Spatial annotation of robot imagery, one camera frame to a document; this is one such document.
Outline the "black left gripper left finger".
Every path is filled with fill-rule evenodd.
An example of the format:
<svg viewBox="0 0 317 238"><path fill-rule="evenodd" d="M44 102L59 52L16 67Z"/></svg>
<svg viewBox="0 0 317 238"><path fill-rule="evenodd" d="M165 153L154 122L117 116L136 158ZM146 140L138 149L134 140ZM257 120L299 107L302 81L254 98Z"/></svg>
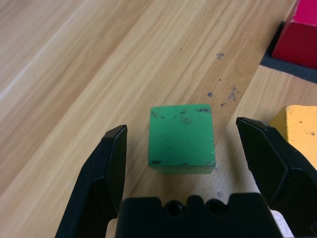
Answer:
<svg viewBox="0 0 317 238"><path fill-rule="evenodd" d="M81 168L57 238L104 238L122 202L127 126L108 131Z"/></svg>

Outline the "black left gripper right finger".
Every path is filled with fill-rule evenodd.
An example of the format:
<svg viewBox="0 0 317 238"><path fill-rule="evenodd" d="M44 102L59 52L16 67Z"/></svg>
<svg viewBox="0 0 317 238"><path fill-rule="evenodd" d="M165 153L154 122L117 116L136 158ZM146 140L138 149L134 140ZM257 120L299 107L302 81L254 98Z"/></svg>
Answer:
<svg viewBox="0 0 317 238"><path fill-rule="evenodd" d="M278 211L296 237L317 235L317 171L276 128L236 119L256 185L271 210Z"/></svg>

